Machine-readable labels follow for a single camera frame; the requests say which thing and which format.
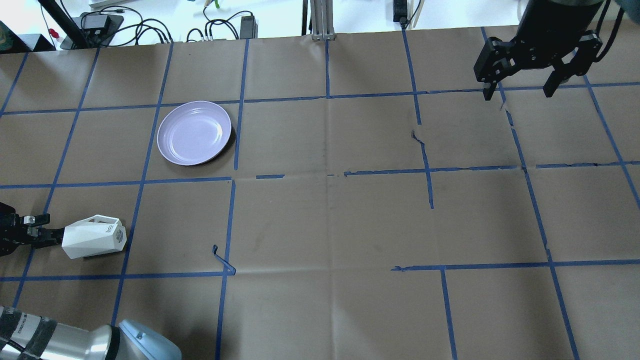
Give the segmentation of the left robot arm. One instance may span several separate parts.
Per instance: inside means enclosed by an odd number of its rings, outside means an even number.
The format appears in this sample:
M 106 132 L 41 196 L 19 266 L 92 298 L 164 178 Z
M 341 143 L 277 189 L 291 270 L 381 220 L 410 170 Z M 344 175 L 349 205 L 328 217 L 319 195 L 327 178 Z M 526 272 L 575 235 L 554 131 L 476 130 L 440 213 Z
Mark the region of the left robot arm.
M 20 246 L 61 246 L 70 259 L 122 251 L 126 228 L 118 218 L 96 214 L 63 228 L 46 228 L 50 214 L 21 216 L 2 203 L 1 255 Z M 3 360 L 180 360 L 176 344 L 141 323 L 125 319 L 117 326 L 89 331 L 45 316 L 2 306 L 0 348 Z

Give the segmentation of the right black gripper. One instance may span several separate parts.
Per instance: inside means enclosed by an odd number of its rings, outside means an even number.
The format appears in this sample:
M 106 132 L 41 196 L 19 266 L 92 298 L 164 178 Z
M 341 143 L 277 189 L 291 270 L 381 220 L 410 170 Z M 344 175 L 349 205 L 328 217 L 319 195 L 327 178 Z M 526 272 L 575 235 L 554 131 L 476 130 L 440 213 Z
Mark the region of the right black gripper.
M 509 41 L 489 37 L 473 71 L 490 101 L 498 83 L 529 69 L 553 67 L 560 79 L 583 75 L 597 62 L 603 43 L 590 25 L 602 0 L 530 0 Z

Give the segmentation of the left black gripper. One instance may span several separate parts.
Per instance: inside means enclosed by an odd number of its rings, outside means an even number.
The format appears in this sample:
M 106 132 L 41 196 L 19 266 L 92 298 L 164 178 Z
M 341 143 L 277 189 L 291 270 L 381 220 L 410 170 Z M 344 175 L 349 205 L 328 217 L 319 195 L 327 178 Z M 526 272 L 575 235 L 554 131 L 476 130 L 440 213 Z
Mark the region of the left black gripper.
M 11 255 L 20 246 L 42 249 L 61 245 L 64 228 L 30 227 L 26 230 L 25 226 L 43 226 L 50 220 L 48 213 L 20 216 L 14 207 L 0 203 L 0 256 Z

